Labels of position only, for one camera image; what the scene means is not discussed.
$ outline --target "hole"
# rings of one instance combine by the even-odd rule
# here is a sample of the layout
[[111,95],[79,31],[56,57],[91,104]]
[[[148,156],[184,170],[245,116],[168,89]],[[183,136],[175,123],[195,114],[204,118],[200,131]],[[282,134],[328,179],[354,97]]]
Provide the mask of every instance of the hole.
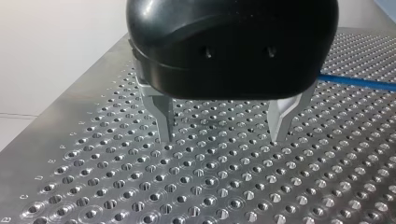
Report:
[[98,166],[99,169],[105,169],[108,166],[108,162],[101,161],[101,162],[98,163],[97,166]]
[[168,215],[169,213],[172,212],[172,205],[164,204],[163,206],[160,207],[160,210],[162,214]]
[[189,208],[189,215],[191,217],[198,217],[200,214],[201,210],[198,207],[194,206]]
[[110,172],[107,172],[107,173],[106,173],[106,177],[111,178],[111,177],[113,177],[115,174],[116,174],[116,172],[110,171]]
[[121,170],[123,171],[129,171],[132,168],[132,164],[131,163],[125,163],[121,166]]
[[125,185],[125,182],[123,180],[119,180],[113,183],[113,187],[116,189],[121,189]]
[[66,176],[66,177],[64,177],[64,178],[62,179],[62,183],[64,183],[64,184],[70,184],[71,182],[73,182],[73,180],[74,180],[74,177],[71,176],[71,175],[69,175],[69,176]]
[[46,192],[50,192],[53,189],[55,189],[55,185],[54,184],[48,184],[46,187],[43,188],[43,190],[46,191]]
[[104,208],[106,209],[113,209],[117,205],[117,202],[115,200],[110,200],[105,202]]
[[40,217],[38,219],[36,219],[33,224],[47,224],[47,219],[44,217]]
[[136,212],[140,212],[143,210],[143,208],[145,208],[145,205],[141,202],[138,203],[133,203],[132,204],[132,210],[136,211]]
[[217,216],[219,219],[226,219],[226,218],[229,216],[229,214],[228,214],[227,210],[225,210],[225,209],[219,209],[219,210],[216,212],[216,216]]
[[388,211],[388,206],[384,203],[376,203],[375,208],[378,209],[381,212],[386,212]]
[[368,216],[371,220],[375,220],[375,221],[379,220],[379,214],[377,214],[377,213],[370,212],[370,213],[367,214],[367,216]]
[[324,215],[324,211],[321,208],[314,208],[312,211],[314,212],[315,215],[317,215],[319,217]]
[[239,187],[241,187],[241,183],[240,183],[239,181],[231,181],[231,182],[230,182],[230,186],[231,186],[233,189],[238,189]]
[[227,189],[218,189],[218,195],[220,198],[225,198],[228,195]]
[[56,211],[56,214],[60,217],[63,217],[64,215],[67,214],[67,212],[68,212],[68,209],[63,207],[63,208],[58,209],[58,211]]
[[175,217],[172,220],[172,224],[185,224],[186,220],[183,217]]
[[200,195],[202,193],[202,188],[201,187],[192,187],[191,193],[193,195]]
[[77,194],[77,193],[79,193],[80,190],[81,190],[81,187],[74,187],[74,188],[70,189],[70,193]]
[[187,183],[190,182],[190,178],[187,177],[187,176],[183,176],[183,177],[180,178],[180,182],[183,183],[183,184],[187,184]]
[[282,198],[280,197],[280,195],[277,194],[277,193],[270,194],[270,199],[271,199],[271,201],[272,201],[273,203],[279,203],[279,202],[282,200]]
[[149,196],[149,199],[152,200],[153,202],[157,202],[160,200],[161,195],[159,193],[151,194]]
[[286,211],[288,212],[288,213],[295,213],[296,212],[296,207],[294,207],[293,205],[287,205],[286,206]]
[[60,202],[62,197],[60,195],[54,195],[49,198],[49,203],[58,203]]
[[27,211],[31,214],[36,213],[38,211],[39,207],[38,205],[33,205],[31,206],[29,209],[27,209]]
[[96,211],[94,211],[94,210],[88,211],[88,212],[85,214],[85,217],[88,218],[88,219],[91,219],[91,218],[96,217]]
[[184,203],[187,201],[187,197],[186,196],[178,196],[177,197],[177,202],[178,203]]
[[343,216],[345,218],[351,218],[352,217],[352,214],[349,211],[347,211],[347,210],[341,210],[340,214],[341,214],[341,216]]
[[98,191],[96,191],[96,196],[103,197],[105,196],[106,193],[107,193],[107,189],[99,189]]
[[359,199],[365,200],[368,198],[368,195],[366,192],[361,192],[359,191],[358,193],[356,193],[356,196],[358,196]]
[[114,219],[116,219],[116,221],[123,221],[125,219],[125,214],[124,213],[118,213],[114,216]]
[[81,175],[88,175],[90,173],[90,170],[82,170]]
[[131,178],[138,179],[138,178],[140,178],[141,175],[142,175],[141,173],[133,173],[133,174],[131,174]]
[[123,193],[122,194],[122,196],[125,198],[125,199],[130,199],[130,198],[132,198],[133,196],[134,196],[134,192],[133,191],[126,191],[125,193]]
[[177,175],[179,171],[180,171],[180,169],[177,168],[177,167],[172,167],[172,168],[169,169],[169,173],[171,175]]
[[230,202],[230,206],[232,208],[240,208],[240,207],[242,207],[242,202],[239,200],[233,200]]
[[83,198],[78,199],[76,204],[79,207],[83,207],[83,206],[87,205],[89,202],[90,202],[90,200],[88,198],[83,197]]
[[244,192],[244,197],[246,200],[254,199],[254,193],[250,190]]
[[216,180],[212,178],[208,178],[205,180],[205,184],[208,186],[213,186],[215,184]]
[[64,172],[66,172],[67,169],[68,169],[67,166],[61,166],[61,167],[59,167],[58,169],[56,169],[55,174],[61,175],[61,174],[63,174]]
[[155,176],[155,180],[157,180],[157,181],[159,181],[159,182],[163,181],[164,179],[165,179],[165,176],[164,176],[164,175],[156,175],[156,176]]
[[212,206],[216,203],[216,198],[214,197],[207,197],[204,199],[204,205],[206,206]]
[[153,215],[148,215],[146,217],[143,217],[144,223],[152,223],[154,220],[155,220],[155,216]]
[[88,180],[88,186],[96,186],[97,184],[99,184],[99,179],[98,178],[94,178],[94,179],[90,179]]
[[262,211],[266,211],[266,210],[268,210],[268,204],[267,203],[259,203],[259,204],[257,204],[257,207],[260,209],[260,210],[262,210]]
[[140,188],[141,190],[148,190],[150,186],[151,186],[151,184],[150,184],[149,182],[143,182],[143,183],[141,183],[141,184],[139,185],[139,188]]

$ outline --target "aluminum plate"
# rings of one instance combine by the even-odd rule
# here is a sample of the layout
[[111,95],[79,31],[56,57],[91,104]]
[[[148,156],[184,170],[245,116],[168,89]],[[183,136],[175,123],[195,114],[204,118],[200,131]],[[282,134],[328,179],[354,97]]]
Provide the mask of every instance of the aluminum plate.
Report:
[[[342,29],[322,72],[394,82],[396,38]],[[396,100],[319,82],[287,142],[266,102],[175,100],[158,143],[125,36],[0,154],[0,223],[394,223]]]

